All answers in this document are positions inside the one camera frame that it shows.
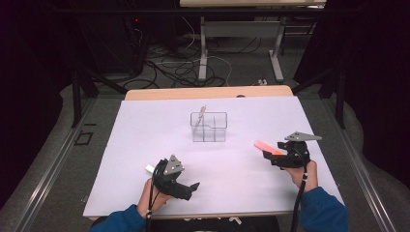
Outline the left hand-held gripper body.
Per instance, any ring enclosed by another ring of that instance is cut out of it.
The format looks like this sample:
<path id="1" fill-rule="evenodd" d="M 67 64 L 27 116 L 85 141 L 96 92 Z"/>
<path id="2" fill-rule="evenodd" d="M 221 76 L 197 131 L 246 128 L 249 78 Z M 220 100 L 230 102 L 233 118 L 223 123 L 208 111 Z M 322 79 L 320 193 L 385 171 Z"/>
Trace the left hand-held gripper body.
<path id="1" fill-rule="evenodd" d="M 177 182 L 177 178 L 184 170 L 184 166 L 175 155 L 171 155 L 169 159 L 161 159 L 153 172 L 154 186 L 163 194 L 190 200 L 192 187 Z"/>

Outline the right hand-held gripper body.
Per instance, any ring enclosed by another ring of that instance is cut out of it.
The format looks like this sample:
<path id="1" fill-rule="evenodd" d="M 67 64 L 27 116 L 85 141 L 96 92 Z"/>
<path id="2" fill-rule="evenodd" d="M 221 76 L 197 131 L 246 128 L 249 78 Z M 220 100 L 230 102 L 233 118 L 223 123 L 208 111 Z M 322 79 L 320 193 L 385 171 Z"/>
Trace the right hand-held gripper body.
<path id="1" fill-rule="evenodd" d="M 295 131 L 285 137 L 287 143 L 283 164 L 273 164 L 280 168 L 299 168 L 306 166 L 310 162 L 307 142 L 311 140 L 321 140 L 318 135 Z"/>

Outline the pink and orange highlighter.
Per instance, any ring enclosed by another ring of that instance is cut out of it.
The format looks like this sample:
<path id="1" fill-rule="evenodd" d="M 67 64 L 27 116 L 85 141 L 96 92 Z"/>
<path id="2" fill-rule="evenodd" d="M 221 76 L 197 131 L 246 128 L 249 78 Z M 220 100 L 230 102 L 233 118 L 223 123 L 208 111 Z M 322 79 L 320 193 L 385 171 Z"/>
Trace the pink and orange highlighter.
<path id="1" fill-rule="evenodd" d="M 256 140 L 256 141 L 254 142 L 254 146 L 255 146 L 256 148 L 262 150 L 262 151 L 269 152 L 269 153 L 271 153 L 271 154 L 273 154 L 273 155 L 281 155 L 281 151 L 279 151 L 279 150 L 277 150 L 277 149 L 274 149 L 274 148 L 271 147 L 270 145 L 268 145 L 268 144 L 266 144 L 266 143 L 264 143 L 264 142 L 262 142 L 262 141 L 260 141 L 260 140 Z"/>

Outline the clear plastic desk organizer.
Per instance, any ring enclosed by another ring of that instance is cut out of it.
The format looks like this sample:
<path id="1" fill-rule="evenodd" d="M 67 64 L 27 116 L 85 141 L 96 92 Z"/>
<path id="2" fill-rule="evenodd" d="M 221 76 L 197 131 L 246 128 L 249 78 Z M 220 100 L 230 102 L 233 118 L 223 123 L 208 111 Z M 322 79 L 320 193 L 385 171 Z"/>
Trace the clear plastic desk organizer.
<path id="1" fill-rule="evenodd" d="M 227 130 L 226 112 L 205 112 L 197 130 L 192 131 L 199 112 L 190 115 L 190 127 L 193 142 L 224 142 Z"/>

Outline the silver pen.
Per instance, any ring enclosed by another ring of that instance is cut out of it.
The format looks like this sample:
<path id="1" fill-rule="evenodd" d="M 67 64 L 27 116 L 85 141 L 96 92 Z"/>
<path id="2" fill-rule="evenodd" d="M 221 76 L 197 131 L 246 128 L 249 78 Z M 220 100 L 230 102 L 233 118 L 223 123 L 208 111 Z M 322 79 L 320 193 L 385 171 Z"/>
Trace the silver pen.
<path id="1" fill-rule="evenodd" d="M 192 129 L 193 132 L 195 132 L 195 131 L 197 130 L 197 128 L 198 128 L 200 122 L 202 121 L 202 118 L 203 118 L 203 116 L 204 116 L 205 111 L 206 111 L 206 105 L 201 106 L 200 111 L 199 111 L 199 113 L 198 113 L 197 121 L 196 121 L 196 123 L 195 123 L 195 125 L 194 125 L 194 127 L 193 127 L 193 129 Z"/>

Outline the person's right hand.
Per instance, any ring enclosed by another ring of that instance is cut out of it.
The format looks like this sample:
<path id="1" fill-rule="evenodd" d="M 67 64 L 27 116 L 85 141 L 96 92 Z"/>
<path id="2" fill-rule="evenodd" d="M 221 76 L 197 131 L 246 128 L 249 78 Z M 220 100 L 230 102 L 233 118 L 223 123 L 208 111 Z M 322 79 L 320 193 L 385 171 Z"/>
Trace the person's right hand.
<path id="1" fill-rule="evenodd" d="M 285 168 L 290 175 L 292 182 L 300 189 L 305 185 L 304 192 L 308 192 L 318 187 L 317 163 L 311 160 L 307 167 Z"/>

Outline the person's left hand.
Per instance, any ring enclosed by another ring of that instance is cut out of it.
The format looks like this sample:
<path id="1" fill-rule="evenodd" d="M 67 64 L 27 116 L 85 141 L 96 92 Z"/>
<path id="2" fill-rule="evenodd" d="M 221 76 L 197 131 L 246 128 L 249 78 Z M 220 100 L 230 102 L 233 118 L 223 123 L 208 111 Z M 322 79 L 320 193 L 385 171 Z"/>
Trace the person's left hand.
<path id="1" fill-rule="evenodd" d="M 136 209 L 143 218 L 146 218 L 149 212 L 155 213 L 170 199 L 170 195 L 159 192 L 152 183 L 152 179 L 148 179 L 144 185 Z"/>

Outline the white table mat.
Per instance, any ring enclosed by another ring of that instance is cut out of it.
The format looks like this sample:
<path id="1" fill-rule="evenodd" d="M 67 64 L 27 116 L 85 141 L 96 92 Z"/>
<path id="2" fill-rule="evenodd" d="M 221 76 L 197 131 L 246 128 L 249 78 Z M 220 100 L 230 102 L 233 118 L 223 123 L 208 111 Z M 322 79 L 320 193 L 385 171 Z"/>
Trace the white table mat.
<path id="1" fill-rule="evenodd" d="M 226 113 L 224 141 L 193 141 L 190 116 L 200 108 Z M 311 131 L 295 97 L 123 101 L 83 214 L 127 209 L 151 176 L 147 165 L 170 156 L 185 167 L 179 183 L 198 189 L 190 200 L 169 200 L 155 218 L 290 213 L 297 188 L 254 143 L 275 146 L 295 131 Z"/>

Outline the black metal stand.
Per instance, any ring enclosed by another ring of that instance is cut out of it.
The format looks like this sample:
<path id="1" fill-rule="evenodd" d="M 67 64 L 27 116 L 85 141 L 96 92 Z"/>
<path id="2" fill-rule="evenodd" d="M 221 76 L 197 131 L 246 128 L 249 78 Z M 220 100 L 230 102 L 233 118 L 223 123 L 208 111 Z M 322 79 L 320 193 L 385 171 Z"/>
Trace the black metal stand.
<path id="1" fill-rule="evenodd" d="M 73 87 L 73 128 L 75 128 L 82 118 L 81 92 L 84 92 L 88 98 L 96 98 L 99 90 L 95 85 L 95 80 L 105 86 L 126 94 L 128 90 L 113 81 L 107 79 L 101 74 L 86 67 L 82 62 L 74 62 L 72 68 L 72 87 Z"/>
<path id="2" fill-rule="evenodd" d="M 345 90 L 346 71 L 342 68 L 330 68 L 321 72 L 308 81 L 298 84 L 292 88 L 292 93 L 297 94 L 314 83 L 321 81 L 318 95 L 320 99 L 329 99 L 332 94 L 336 94 L 335 118 L 339 126 L 344 130 L 344 90 Z"/>

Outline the black curtain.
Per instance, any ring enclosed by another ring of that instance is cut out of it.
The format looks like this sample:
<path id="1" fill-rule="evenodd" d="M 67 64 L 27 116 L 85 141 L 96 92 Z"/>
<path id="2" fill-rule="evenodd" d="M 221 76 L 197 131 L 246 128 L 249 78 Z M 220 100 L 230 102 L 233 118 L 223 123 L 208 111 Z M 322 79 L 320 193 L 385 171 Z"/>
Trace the black curtain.
<path id="1" fill-rule="evenodd" d="M 0 209 L 42 149 L 70 85 L 37 0 L 0 0 Z"/>
<path id="2" fill-rule="evenodd" d="M 364 131 L 363 154 L 410 188 L 410 0 L 327 0 L 294 75 L 337 90 Z"/>

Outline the desk with white metal legs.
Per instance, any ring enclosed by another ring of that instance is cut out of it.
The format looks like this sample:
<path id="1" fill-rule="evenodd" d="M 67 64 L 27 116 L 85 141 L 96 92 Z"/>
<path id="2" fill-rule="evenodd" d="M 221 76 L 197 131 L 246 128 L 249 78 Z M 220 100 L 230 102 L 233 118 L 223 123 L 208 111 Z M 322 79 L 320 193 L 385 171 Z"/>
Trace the desk with white metal legs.
<path id="1" fill-rule="evenodd" d="M 239 10 L 242 7 L 251 10 L 320 10 L 327 0 L 180 0 L 184 8 L 199 8 L 200 10 Z M 209 21 L 204 16 L 200 17 L 200 42 L 201 57 L 199 79 L 207 76 L 208 48 L 206 40 L 211 37 L 273 37 L 275 46 L 269 51 L 270 60 L 277 82 L 284 80 L 278 61 L 281 41 L 287 16 L 279 16 L 274 21 Z"/>

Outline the black computer tower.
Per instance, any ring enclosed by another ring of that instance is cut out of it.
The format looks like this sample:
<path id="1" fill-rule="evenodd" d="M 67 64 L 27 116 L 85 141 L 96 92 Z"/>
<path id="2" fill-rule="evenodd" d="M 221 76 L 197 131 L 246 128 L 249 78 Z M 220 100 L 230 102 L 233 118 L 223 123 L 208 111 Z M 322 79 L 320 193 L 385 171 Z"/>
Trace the black computer tower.
<path id="1" fill-rule="evenodd" d="M 143 37 L 128 18 L 97 15 L 85 16 L 79 22 L 100 73 L 142 72 Z"/>

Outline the aluminium floor rail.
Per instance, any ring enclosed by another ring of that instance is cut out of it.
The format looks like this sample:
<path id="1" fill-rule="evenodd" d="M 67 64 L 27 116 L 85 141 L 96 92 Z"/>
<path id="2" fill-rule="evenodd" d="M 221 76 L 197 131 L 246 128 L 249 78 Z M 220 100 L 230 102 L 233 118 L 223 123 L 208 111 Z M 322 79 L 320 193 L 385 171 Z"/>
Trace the aluminium floor rail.
<path id="1" fill-rule="evenodd" d="M 354 148 L 352 141 L 350 140 L 347 132 L 342 129 L 335 117 L 335 110 L 331 100 L 322 101 L 324 108 L 327 111 L 327 115 L 330 117 L 332 124 L 336 128 L 336 132 L 341 138 L 342 144 L 347 152 L 347 157 L 350 163 L 353 173 L 362 189 L 362 192 L 366 198 L 367 205 L 372 211 L 372 214 L 377 221 L 377 224 L 381 232 L 396 232 L 395 226 L 390 219 L 381 198 L 370 180 L 370 175 L 366 169 L 363 160 L 359 153 Z"/>
<path id="2" fill-rule="evenodd" d="M 88 100 L 76 127 L 62 119 L 32 165 L 34 186 L 24 186 L 24 201 L 11 232 L 87 232 L 83 215 L 101 162 L 104 130 L 100 100 Z"/>

